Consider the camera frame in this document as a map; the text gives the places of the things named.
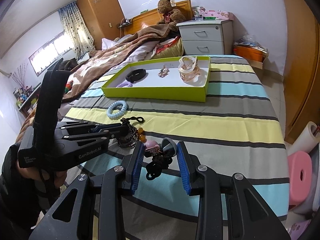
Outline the left hand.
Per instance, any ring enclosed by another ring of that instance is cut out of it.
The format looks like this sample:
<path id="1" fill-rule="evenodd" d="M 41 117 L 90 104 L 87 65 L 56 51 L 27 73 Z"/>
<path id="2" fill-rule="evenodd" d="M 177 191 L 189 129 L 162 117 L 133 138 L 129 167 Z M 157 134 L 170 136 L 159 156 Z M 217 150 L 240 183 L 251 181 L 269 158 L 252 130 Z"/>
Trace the left hand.
<path id="1" fill-rule="evenodd" d="M 21 168 L 18 161 L 16 162 L 16 167 L 21 176 L 27 179 L 41 181 L 42 178 L 44 180 L 49 180 L 50 178 L 53 178 L 54 185 L 56 188 L 61 187 L 67 178 L 67 171 L 60 171 L 56 172 L 56 175 L 50 175 L 48 172 L 44 170 L 39 171 L 34 167 Z"/>

